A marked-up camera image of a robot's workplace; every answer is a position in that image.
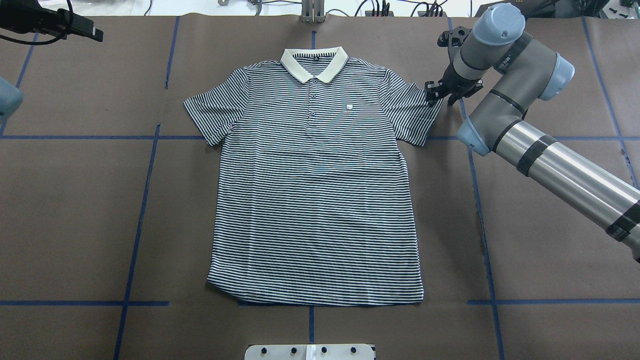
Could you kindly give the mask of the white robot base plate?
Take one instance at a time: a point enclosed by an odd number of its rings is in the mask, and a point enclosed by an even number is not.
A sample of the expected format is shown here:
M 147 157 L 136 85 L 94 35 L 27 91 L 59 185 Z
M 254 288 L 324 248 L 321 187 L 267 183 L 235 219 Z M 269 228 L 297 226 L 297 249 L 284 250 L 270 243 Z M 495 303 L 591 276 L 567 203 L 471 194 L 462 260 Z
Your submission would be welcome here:
M 375 360 L 375 346 L 365 343 L 256 344 L 245 360 Z

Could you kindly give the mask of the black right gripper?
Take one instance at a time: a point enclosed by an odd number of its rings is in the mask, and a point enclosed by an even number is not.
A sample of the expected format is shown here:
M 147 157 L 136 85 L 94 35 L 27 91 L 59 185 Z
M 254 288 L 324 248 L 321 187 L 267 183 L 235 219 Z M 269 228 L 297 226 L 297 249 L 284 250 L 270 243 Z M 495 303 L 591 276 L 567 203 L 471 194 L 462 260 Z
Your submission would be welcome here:
M 439 35 L 437 45 L 446 48 L 449 65 L 441 80 L 428 80 L 424 84 L 424 96 L 428 107 L 441 106 L 445 95 L 449 95 L 448 106 L 462 98 L 470 98 L 483 89 L 484 71 L 470 66 L 462 55 L 462 46 L 471 29 L 445 30 Z

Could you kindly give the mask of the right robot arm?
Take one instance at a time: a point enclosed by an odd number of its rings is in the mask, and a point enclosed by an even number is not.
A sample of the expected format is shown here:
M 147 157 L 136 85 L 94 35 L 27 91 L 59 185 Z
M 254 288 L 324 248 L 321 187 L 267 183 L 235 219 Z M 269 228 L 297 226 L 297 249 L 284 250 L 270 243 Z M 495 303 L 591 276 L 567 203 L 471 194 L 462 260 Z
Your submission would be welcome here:
M 532 105 L 552 100 L 573 80 L 573 64 L 528 33 L 525 16 L 510 3 L 492 4 L 471 28 L 444 30 L 437 44 L 448 66 L 440 80 L 424 85 L 430 105 L 477 94 L 489 70 L 500 76 L 464 116 L 457 139 L 482 157 L 504 159 L 627 246 L 638 262 L 639 190 L 526 119 Z

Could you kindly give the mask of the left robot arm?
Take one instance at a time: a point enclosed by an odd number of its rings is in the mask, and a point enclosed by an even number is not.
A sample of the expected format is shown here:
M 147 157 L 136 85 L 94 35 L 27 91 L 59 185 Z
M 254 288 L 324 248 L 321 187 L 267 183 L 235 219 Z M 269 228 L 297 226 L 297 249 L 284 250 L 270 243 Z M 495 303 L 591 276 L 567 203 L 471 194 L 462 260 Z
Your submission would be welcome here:
M 0 77 L 0 124 L 4 125 L 7 120 L 22 105 L 25 96 L 23 92 L 13 83 Z

